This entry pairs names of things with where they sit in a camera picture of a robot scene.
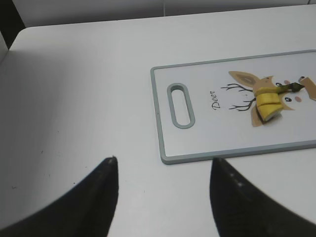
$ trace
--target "white wall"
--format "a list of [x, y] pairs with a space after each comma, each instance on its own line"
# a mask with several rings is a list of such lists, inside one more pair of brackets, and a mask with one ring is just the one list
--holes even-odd
[[165, 13], [168, 16], [307, 3], [308, 0], [165, 0]]
[[4, 39], [3, 39], [2, 34], [0, 32], [0, 63], [1, 63], [2, 59], [4, 58], [4, 56], [6, 55], [7, 51], [8, 51], [8, 49], [6, 47]]
[[308, 0], [13, 0], [26, 27], [307, 4]]
[[163, 0], [13, 0], [26, 27], [163, 16]]

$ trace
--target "table surface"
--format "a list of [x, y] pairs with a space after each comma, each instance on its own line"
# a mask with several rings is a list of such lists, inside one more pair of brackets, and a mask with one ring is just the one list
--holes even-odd
[[[211, 161], [160, 160], [150, 68], [315, 49], [315, 21], [316, 5], [307, 5], [23, 30], [0, 67], [0, 226], [48, 205], [115, 155], [110, 237], [218, 236]], [[315, 155], [229, 162], [316, 222]]]

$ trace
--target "yellow banana chunk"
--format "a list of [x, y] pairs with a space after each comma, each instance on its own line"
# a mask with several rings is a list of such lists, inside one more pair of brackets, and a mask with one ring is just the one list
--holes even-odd
[[258, 95], [261, 94], [265, 94], [265, 93], [276, 93], [279, 94], [282, 91], [280, 86], [276, 86], [276, 87], [261, 87], [259, 88], [255, 94], [255, 97], [257, 97]]
[[256, 98], [257, 107], [267, 104], [281, 104], [280, 98], [276, 93], [260, 94]]
[[268, 121], [275, 115], [279, 114], [283, 110], [283, 106], [281, 104], [268, 104], [257, 106], [258, 112], [263, 121]]

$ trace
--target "cutting board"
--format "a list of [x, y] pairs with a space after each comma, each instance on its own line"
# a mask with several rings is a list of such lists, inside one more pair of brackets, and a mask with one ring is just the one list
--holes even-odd
[[[316, 147], [315, 65], [316, 51], [306, 50], [152, 68], [162, 161], [174, 164]], [[309, 80], [309, 89], [280, 96], [285, 109], [267, 123], [256, 118], [253, 88], [299, 82], [303, 77]], [[183, 93], [186, 123], [177, 118], [175, 92]]]

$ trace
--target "deer antler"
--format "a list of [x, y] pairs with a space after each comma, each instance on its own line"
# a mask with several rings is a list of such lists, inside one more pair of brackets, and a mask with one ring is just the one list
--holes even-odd
[[234, 107], [233, 108], [230, 108], [230, 110], [234, 110], [234, 109], [237, 109], [238, 111], [246, 111], [246, 110], [249, 110], [252, 103], [256, 100], [256, 98], [253, 98], [252, 100], [250, 101], [243, 101], [245, 103], [248, 103], [248, 105], [243, 105], [243, 106], [239, 106], [239, 105], [233, 105]]
[[244, 90], [246, 90], [246, 91], [252, 92], [252, 90], [246, 89], [245, 87], [243, 87], [243, 86], [241, 86], [241, 85], [239, 85], [239, 84], [236, 84], [236, 83], [227, 84], [227, 87], [221, 87], [221, 89], [226, 89], [226, 90], [233, 89], [233, 88], [241, 88], [241, 90], [239, 90], [239, 91], [244, 91]]

